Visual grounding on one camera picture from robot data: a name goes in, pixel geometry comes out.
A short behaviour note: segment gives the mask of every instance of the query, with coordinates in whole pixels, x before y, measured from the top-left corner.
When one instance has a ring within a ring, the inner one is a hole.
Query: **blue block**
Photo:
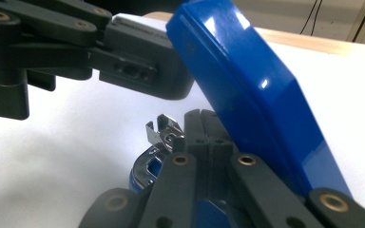
[[[242,152],[296,193],[351,193],[295,76],[229,0],[183,4],[167,35]]]

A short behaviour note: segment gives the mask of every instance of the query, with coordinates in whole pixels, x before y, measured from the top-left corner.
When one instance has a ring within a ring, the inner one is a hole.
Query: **white surface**
[[[365,59],[273,45],[298,76],[355,199],[365,206]],[[194,86],[170,102],[99,82],[29,87],[30,117],[0,118],[0,227],[77,227],[106,190],[127,187],[147,149],[144,125],[210,108]]]

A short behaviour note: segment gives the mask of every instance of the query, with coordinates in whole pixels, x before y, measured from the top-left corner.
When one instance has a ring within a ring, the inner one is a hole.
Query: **blue object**
[[[302,196],[351,196],[295,76],[230,1],[183,4],[167,35],[240,151]]]

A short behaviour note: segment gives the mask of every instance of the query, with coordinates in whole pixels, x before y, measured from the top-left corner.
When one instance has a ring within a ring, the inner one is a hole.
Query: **black wire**
[[[318,0],[316,0],[316,1],[314,2],[314,5],[313,5],[313,7],[311,8],[311,11],[310,11],[309,17],[307,18],[306,24],[304,24],[304,27],[303,27],[303,29],[301,30],[300,34],[301,34],[301,33],[303,33],[304,29],[306,29],[306,26],[307,26],[307,24],[308,24],[308,21],[310,20],[311,14],[313,14],[314,7],[316,6],[317,1],[318,1]]]
[[[316,20],[317,20],[317,17],[318,17],[319,7],[321,7],[321,3],[322,3],[322,0],[320,0],[320,2],[319,2],[317,12],[316,12],[316,16],[314,16],[313,29],[311,30],[311,35],[310,36],[313,36],[314,27],[316,26]]]

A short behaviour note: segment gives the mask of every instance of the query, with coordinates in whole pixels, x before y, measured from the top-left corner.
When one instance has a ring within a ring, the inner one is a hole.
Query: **wooden edge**
[[[168,12],[151,12],[144,17],[168,21],[172,16],[173,14]],[[256,28],[256,31],[268,43],[310,49],[347,57],[365,58],[365,45],[363,44],[299,35],[266,28]]]

